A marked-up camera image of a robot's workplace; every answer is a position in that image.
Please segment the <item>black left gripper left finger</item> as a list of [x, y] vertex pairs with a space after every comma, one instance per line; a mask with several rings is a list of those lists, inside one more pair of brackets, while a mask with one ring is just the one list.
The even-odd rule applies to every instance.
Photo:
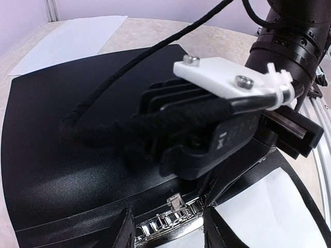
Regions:
[[131, 206], [124, 208], [113, 224], [110, 247], [134, 247], [136, 227]]

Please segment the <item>black clip file folder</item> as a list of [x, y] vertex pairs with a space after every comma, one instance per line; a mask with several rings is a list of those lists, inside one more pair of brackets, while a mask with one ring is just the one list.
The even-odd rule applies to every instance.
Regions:
[[[167, 199], [177, 193], [185, 202], [202, 197], [199, 191], [212, 169], [194, 180], [167, 170], [151, 152], [161, 124], [138, 112], [143, 93], [152, 84], [174, 80], [173, 66], [185, 55], [181, 46], [162, 43], [13, 79], [1, 165], [20, 247], [110, 247], [113, 224], [124, 208], [131, 206], [136, 227], [170, 210]], [[330, 247], [325, 220], [282, 153], [276, 149], [205, 208], [216, 209], [281, 168]], [[204, 228], [163, 245], [204, 247]]]

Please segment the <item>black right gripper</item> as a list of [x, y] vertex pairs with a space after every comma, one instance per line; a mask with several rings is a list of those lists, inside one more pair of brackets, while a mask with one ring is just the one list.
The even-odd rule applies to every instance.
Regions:
[[264, 111], [253, 138], [207, 174], [199, 195], [205, 204], [213, 204], [233, 183], [276, 149], [294, 159], [300, 155], [307, 157], [323, 133], [321, 126], [288, 106], [272, 112]]

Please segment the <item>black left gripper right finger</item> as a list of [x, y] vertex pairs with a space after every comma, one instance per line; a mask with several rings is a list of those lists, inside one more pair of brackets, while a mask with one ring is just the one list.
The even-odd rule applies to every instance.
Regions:
[[206, 248], [249, 248], [212, 206], [203, 211], [203, 228]]

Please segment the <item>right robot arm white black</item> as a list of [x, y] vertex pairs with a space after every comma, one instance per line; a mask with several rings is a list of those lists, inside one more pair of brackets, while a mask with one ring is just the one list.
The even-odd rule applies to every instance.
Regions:
[[270, 1], [266, 20], [260, 19], [250, 3], [243, 5], [262, 32], [250, 49], [246, 67], [266, 71], [266, 64], [291, 73], [297, 95], [295, 109], [282, 106], [274, 111], [235, 115], [221, 122], [215, 134], [232, 145], [233, 152], [211, 172], [201, 188], [205, 204], [213, 204], [240, 177], [276, 148], [292, 158], [308, 156], [320, 141], [323, 129], [301, 115], [315, 71], [330, 45], [330, 1]]

